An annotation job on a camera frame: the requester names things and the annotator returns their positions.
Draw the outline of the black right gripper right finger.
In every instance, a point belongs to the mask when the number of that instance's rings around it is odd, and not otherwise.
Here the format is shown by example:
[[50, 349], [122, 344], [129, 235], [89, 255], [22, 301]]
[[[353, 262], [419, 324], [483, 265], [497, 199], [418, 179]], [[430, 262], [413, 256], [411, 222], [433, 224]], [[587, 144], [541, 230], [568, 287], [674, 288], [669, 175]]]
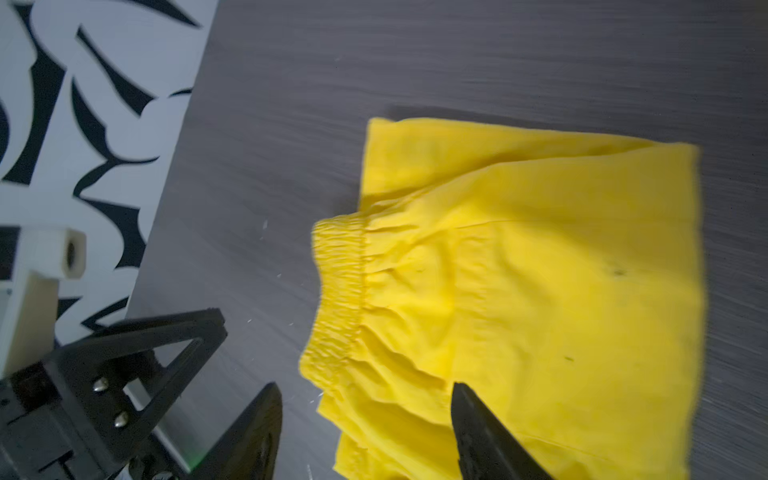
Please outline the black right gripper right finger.
[[451, 420], [463, 479], [552, 480], [464, 383], [455, 383]]

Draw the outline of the yellow shorts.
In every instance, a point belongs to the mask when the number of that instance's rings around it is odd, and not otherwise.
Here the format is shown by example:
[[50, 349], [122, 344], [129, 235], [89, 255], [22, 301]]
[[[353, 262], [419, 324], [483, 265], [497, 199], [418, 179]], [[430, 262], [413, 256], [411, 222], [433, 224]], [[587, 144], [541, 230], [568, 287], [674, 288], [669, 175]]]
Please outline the yellow shorts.
[[455, 384], [558, 479], [686, 479], [706, 316], [699, 151], [372, 119], [312, 232], [299, 369], [348, 479], [456, 479]]

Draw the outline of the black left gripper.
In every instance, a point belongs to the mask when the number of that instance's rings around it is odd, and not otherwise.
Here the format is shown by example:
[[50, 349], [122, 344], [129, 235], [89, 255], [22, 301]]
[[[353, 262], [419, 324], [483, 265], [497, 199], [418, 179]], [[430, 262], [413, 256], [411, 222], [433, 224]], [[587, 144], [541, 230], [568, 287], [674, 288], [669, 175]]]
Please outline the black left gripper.
[[227, 336], [217, 308], [126, 320], [1, 381], [3, 479], [178, 479], [152, 431]]

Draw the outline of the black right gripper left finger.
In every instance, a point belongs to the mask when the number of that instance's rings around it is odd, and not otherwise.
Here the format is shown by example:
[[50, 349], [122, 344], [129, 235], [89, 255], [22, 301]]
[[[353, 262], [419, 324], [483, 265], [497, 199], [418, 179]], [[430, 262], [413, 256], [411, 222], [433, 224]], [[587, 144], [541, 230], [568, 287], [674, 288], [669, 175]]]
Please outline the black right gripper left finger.
[[272, 479], [282, 422], [282, 394], [271, 382], [191, 471], [189, 479]]

